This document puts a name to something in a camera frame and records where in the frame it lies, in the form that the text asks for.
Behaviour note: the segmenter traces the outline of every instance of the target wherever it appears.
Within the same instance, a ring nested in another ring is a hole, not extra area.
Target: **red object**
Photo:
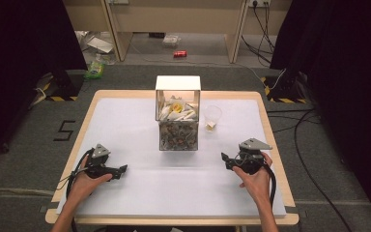
[[[176,57],[186,57],[186,51],[185,50],[175,51],[174,52],[174,58],[176,58]]]

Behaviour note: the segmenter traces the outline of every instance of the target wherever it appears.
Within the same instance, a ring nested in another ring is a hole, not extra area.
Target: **hand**
[[[86,165],[87,156],[83,159],[80,168]],[[113,177],[112,174],[108,173],[102,175],[96,179],[90,178],[84,171],[77,174],[74,179],[74,183],[71,186],[71,192],[69,193],[68,199],[73,199],[77,203],[81,203],[86,199],[101,183],[110,180]]]
[[[268,166],[272,165],[272,159],[262,153]],[[270,200],[270,175],[264,167],[261,167],[255,174],[249,175],[237,166],[233,167],[233,171],[243,180],[240,188],[246,188],[248,193],[254,199],[255,203],[263,200]]]

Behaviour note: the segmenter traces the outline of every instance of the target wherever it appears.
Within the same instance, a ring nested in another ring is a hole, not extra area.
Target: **gray floor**
[[[0,231],[48,231],[44,207],[50,202],[76,139],[89,103],[98,89],[153,89],[158,74],[201,74],[203,90],[258,91],[265,98],[263,86],[256,75],[275,74],[263,67],[257,57],[241,45],[237,64],[230,65],[223,37],[219,35],[175,34],[181,38],[177,49],[188,56],[178,60],[173,49],[163,48],[160,39],[136,34],[128,57],[123,63],[107,66],[104,77],[85,82],[77,101],[42,101],[24,117],[10,141],[10,151],[0,154]],[[258,46],[259,37],[246,36]],[[85,52],[87,62],[94,59],[92,49]],[[281,226],[280,231],[346,231],[338,214],[315,187],[295,147],[294,129],[304,112],[273,112],[301,110],[306,104],[275,103],[265,100],[291,191],[300,214],[300,224]],[[308,172],[320,189],[333,202],[352,231],[371,231],[371,205],[351,170],[341,162],[323,118],[312,112],[300,124],[297,142]],[[71,139],[59,133],[73,131]],[[80,231],[94,231],[99,226],[80,225]],[[248,226],[248,232],[261,231]]]

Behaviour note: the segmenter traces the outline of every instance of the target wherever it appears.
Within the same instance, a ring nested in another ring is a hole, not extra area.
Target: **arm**
[[[84,167],[87,157],[83,160],[81,167]],[[71,192],[69,193],[68,200],[63,206],[62,212],[53,225],[51,232],[67,232],[71,227],[71,220],[76,212],[79,204],[85,200],[101,183],[104,183],[112,178],[111,174],[105,174],[92,179],[85,172],[77,174]]]
[[[263,156],[267,164],[271,166],[271,158],[265,153]],[[264,232],[278,231],[270,202],[270,175],[267,170],[261,167],[254,175],[246,174],[237,166],[234,166],[233,170],[243,180],[240,188],[246,188],[258,207],[262,230]]]

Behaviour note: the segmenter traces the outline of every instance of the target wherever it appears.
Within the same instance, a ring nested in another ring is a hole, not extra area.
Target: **clear cup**
[[[222,116],[222,110],[215,105],[209,105],[206,108],[204,108],[203,114],[205,119],[206,130],[213,131],[215,129],[216,124],[218,123],[218,120]]]

